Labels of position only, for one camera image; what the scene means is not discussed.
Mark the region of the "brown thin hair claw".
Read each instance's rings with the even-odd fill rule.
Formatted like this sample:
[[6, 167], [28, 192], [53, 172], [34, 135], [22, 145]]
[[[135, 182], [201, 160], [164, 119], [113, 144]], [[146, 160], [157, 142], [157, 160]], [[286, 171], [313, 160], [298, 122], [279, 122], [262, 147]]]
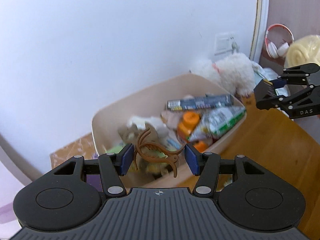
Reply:
[[146, 141], [146, 137], [150, 134], [150, 128], [146, 128], [137, 137], [135, 142], [135, 151], [133, 154], [133, 163], [135, 168], [138, 169], [137, 155], [140, 155], [142, 159], [149, 163], [166, 163], [167, 165], [170, 165], [173, 171], [173, 176], [176, 178], [178, 174], [176, 163], [179, 160], [179, 154], [184, 151], [186, 144], [183, 144], [178, 150], [170, 151], [157, 142]]

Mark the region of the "small black card box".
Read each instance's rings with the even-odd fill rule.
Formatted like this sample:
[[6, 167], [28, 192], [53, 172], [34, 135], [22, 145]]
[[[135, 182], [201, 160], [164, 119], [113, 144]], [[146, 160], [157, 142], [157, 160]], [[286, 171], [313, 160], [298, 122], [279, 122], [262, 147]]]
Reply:
[[254, 96], [256, 101], [256, 106], [264, 106], [270, 100], [277, 97], [276, 90], [273, 83], [268, 80], [261, 80], [254, 88]]

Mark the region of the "floral brown table mat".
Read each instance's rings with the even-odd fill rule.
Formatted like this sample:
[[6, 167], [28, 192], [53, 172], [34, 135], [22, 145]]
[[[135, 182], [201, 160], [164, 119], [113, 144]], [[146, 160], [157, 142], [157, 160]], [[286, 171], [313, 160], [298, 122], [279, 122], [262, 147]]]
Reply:
[[63, 146], [50, 154], [52, 169], [58, 167], [75, 155], [82, 155], [85, 160], [97, 159], [98, 154], [95, 151], [92, 133], [88, 133], [76, 141]]

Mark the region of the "beige plastic storage bin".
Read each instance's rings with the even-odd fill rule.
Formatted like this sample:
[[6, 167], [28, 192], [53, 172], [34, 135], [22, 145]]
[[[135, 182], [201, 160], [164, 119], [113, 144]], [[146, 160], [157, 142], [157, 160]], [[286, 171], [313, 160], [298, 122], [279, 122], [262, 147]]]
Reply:
[[[183, 74], [144, 88], [125, 98], [122, 98], [99, 110], [92, 119], [92, 137], [95, 151], [101, 155], [120, 143], [118, 129], [126, 127], [133, 116], [141, 118], [161, 118], [169, 129], [176, 129], [178, 117], [182, 112], [166, 112], [169, 100], [183, 99], [186, 96], [205, 96], [206, 94], [222, 95], [228, 92], [204, 77], [194, 74]], [[222, 138], [213, 143], [207, 150], [220, 154], [225, 150], [236, 135], [240, 126], [246, 120], [247, 114]], [[121, 177], [126, 188], [131, 187], [176, 187], [193, 175], [183, 157], [178, 162], [177, 178], [173, 172], [154, 179], [149, 174], [140, 171], [128, 172]]]

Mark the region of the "red white headphones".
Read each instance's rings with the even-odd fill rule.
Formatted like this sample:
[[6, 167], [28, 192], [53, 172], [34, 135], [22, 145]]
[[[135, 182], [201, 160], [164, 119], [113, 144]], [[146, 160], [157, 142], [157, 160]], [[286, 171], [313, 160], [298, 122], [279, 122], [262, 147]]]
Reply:
[[275, 23], [266, 29], [265, 48], [268, 56], [272, 59], [284, 58], [294, 41], [293, 33], [286, 25]]

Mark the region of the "long black box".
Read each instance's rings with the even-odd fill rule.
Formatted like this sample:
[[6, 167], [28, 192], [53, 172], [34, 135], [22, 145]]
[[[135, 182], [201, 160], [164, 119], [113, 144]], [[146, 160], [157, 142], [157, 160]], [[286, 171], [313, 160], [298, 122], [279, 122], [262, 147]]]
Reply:
[[230, 94], [206, 95], [187, 99], [169, 100], [167, 110], [170, 111], [191, 111], [199, 109], [215, 109], [233, 105], [233, 97]]

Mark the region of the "light striped clothes pile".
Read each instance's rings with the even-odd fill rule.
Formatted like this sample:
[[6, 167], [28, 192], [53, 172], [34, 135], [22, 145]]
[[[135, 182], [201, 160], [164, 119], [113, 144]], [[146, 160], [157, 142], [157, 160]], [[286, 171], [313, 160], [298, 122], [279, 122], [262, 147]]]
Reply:
[[[256, 86], [263, 79], [271, 81], [277, 78], [278, 74], [271, 68], [263, 68], [254, 61], [252, 61], [251, 63], [254, 71], [254, 80]], [[282, 88], [275, 89], [275, 91], [277, 95], [290, 96], [289, 87], [287, 85]]]

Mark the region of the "orange small sock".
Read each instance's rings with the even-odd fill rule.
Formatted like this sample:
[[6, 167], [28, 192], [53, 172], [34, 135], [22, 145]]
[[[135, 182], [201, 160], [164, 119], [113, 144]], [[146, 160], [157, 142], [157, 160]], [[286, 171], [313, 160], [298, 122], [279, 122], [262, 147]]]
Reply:
[[209, 148], [210, 144], [201, 140], [201, 141], [194, 143], [193, 146], [197, 151], [199, 151], [200, 153], [203, 153], [206, 151], [206, 149]]

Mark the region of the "white green snack bag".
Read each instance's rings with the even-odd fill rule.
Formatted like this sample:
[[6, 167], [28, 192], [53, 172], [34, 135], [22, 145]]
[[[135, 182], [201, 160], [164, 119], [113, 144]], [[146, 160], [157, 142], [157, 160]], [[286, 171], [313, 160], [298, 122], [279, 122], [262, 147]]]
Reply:
[[242, 106], [220, 107], [206, 111], [188, 141], [220, 139], [244, 117], [245, 113], [246, 109]]

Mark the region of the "white wall socket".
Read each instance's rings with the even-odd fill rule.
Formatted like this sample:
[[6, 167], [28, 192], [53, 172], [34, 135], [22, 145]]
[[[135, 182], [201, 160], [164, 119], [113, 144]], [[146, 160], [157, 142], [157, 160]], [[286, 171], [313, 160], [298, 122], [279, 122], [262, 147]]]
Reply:
[[225, 53], [238, 53], [240, 46], [238, 44], [238, 34], [234, 31], [219, 33], [215, 35], [214, 40], [214, 55]]

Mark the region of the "orange plastic container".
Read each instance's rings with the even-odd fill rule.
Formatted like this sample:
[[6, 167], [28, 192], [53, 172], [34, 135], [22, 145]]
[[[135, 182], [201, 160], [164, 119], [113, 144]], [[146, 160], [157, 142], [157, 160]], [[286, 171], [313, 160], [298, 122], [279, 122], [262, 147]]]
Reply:
[[185, 112], [177, 126], [178, 134], [184, 138], [189, 137], [199, 122], [200, 115], [198, 113], [193, 111]]

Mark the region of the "white fluffy hair scrunchie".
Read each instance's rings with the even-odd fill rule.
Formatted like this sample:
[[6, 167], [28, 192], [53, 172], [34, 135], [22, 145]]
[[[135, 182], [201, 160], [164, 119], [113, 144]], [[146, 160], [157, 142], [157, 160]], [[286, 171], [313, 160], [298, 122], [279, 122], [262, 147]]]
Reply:
[[152, 126], [160, 138], [166, 137], [169, 134], [169, 129], [166, 124], [162, 121], [160, 117], [151, 116], [151, 117], [141, 117], [141, 116], [132, 116], [126, 123], [126, 126], [130, 128], [133, 125], [136, 125], [138, 129], [145, 130], [146, 125]]

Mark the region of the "white fluffy plush dog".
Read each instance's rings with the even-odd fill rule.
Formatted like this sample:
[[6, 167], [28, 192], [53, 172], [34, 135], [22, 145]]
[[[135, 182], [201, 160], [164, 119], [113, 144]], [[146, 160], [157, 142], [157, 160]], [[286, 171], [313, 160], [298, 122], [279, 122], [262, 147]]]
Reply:
[[210, 59], [194, 63], [190, 72], [219, 85], [230, 94], [247, 96], [255, 88], [252, 61], [243, 53], [235, 53], [213, 62]]

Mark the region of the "taupe large hair claw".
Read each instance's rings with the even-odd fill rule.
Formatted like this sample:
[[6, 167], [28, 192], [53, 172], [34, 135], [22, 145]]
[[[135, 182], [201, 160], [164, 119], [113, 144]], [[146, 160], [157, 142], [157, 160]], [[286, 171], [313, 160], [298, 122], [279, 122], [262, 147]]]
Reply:
[[125, 144], [135, 144], [142, 132], [143, 129], [138, 129], [136, 125], [131, 125], [130, 127], [120, 126], [118, 128], [118, 134]]

